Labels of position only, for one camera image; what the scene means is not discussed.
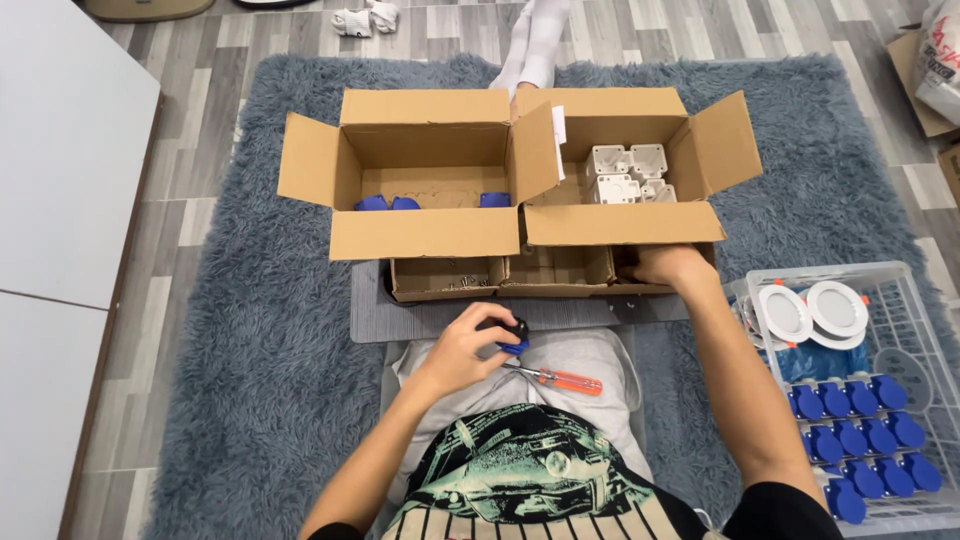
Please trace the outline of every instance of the wooden floor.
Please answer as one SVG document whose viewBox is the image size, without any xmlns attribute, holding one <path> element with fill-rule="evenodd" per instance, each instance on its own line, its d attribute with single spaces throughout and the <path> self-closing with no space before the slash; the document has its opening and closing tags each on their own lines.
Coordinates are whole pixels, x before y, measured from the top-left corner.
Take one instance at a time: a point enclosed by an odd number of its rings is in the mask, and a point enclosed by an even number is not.
<svg viewBox="0 0 960 540">
<path fill-rule="evenodd" d="M 397 32 L 374 32 L 370 39 L 341 38 L 330 25 L 334 10 L 359 8 L 362 0 L 259 13 L 218 0 L 188 19 L 101 24 L 160 80 L 167 102 L 84 464 L 74 538 L 137 538 L 149 516 L 186 299 L 257 63 L 285 52 L 413 60 L 470 52 L 500 63 L 522 6 L 395 3 L 401 6 Z M 883 47 L 926 7 L 926 0 L 573 0 L 560 63 L 835 53 L 930 259 L 930 277 L 960 328 L 960 213 Z"/>
</svg>

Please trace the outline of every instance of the grey sweatpants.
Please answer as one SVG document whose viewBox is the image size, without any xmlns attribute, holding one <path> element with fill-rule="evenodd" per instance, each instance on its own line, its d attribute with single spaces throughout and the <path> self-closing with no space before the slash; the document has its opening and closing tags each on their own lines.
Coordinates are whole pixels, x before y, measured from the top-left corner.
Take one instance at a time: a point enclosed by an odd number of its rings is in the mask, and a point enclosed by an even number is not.
<svg viewBox="0 0 960 540">
<path fill-rule="evenodd" d="M 394 364 L 401 386 L 423 364 L 434 343 L 434 339 L 410 342 Z M 478 355 L 488 357 L 496 351 L 497 347 L 492 345 Z M 451 394 L 430 408 L 400 463 L 388 500 L 396 504 L 403 502 L 407 477 L 416 470 L 423 453 L 441 430 L 464 416 L 523 403 L 553 406 L 587 420 L 603 432 L 632 471 L 653 481 L 650 466 L 630 430 L 630 413 L 641 404 L 639 382 L 616 334 L 609 329 L 531 332 L 530 349 L 520 357 L 519 364 L 530 369 L 545 367 L 599 379 L 603 382 L 603 393 L 590 396 L 554 388 L 540 384 L 532 376 L 498 369 L 486 380 Z"/>
</svg>

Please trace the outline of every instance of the black t-shirt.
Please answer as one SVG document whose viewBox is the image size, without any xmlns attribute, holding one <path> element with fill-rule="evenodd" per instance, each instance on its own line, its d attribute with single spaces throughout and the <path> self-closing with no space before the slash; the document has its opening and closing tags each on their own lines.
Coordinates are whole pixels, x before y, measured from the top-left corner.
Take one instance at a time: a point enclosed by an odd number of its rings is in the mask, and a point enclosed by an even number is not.
<svg viewBox="0 0 960 540">
<path fill-rule="evenodd" d="M 804 492 L 763 482 L 724 526 L 731 540 L 840 539 Z M 310 540 L 360 540 L 330 524 Z M 386 540 L 701 540 L 723 538 L 689 505 L 626 467 L 593 425 L 545 405 L 512 405 L 441 431 L 408 479 Z"/>
</svg>

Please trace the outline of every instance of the white plastic basket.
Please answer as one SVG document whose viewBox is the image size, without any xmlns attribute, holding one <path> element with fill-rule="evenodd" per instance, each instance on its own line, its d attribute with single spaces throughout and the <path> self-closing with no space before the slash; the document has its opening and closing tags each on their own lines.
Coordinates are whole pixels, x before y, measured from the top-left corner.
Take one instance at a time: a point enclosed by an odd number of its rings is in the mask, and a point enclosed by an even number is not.
<svg viewBox="0 0 960 540">
<path fill-rule="evenodd" d="M 766 355 L 771 358 L 770 371 L 785 389 L 794 381 L 784 381 L 780 366 L 773 360 L 776 353 L 766 327 L 763 305 L 757 299 L 759 289 L 775 281 L 798 288 L 824 280 L 844 283 L 869 299 L 866 343 L 871 362 L 880 350 L 896 348 L 912 356 L 921 368 L 923 375 L 918 376 L 916 368 L 904 370 L 889 362 L 882 362 L 883 366 L 874 364 L 875 373 L 889 374 L 907 390 L 908 409 L 926 431 L 924 457 L 937 467 L 944 479 L 944 486 L 937 493 L 918 491 L 910 499 L 867 500 L 867 519 L 860 525 L 838 522 L 840 530 L 845 537 L 853 537 L 960 528 L 957 484 L 960 479 L 960 396 L 910 267 L 900 261 L 889 261 L 755 270 L 742 280 L 724 285 L 724 289 L 728 299 L 752 299 Z"/>
</svg>

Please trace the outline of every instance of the white sock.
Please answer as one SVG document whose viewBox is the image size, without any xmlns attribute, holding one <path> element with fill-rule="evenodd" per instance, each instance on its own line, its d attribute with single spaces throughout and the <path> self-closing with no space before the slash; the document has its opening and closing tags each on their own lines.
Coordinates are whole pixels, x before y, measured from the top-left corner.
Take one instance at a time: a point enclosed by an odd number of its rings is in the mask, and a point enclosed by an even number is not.
<svg viewBox="0 0 960 540">
<path fill-rule="evenodd" d="M 367 7 L 370 8 L 370 18 L 377 30 L 383 34 L 396 32 L 396 16 L 400 14 L 400 8 L 389 2 L 376 0 L 367 0 Z"/>
<path fill-rule="evenodd" d="M 553 87 L 557 48 L 569 17 L 570 0 L 537 0 L 530 18 L 530 42 L 518 84 L 530 83 L 537 88 Z"/>
<path fill-rule="evenodd" d="M 333 13 L 333 28 L 337 29 L 337 34 L 341 36 L 370 37 L 373 32 L 370 30 L 370 12 L 360 10 L 352 12 L 350 10 L 337 10 Z"/>
<path fill-rule="evenodd" d="M 500 74 L 490 83 L 490 88 L 507 88 L 510 99 L 514 99 L 516 85 L 520 82 L 520 72 L 523 71 L 523 58 L 527 56 L 527 40 L 530 38 L 530 15 L 534 10 L 534 0 L 527 2 L 520 12 L 520 17 L 510 32 L 510 50 L 503 61 Z"/>
</svg>

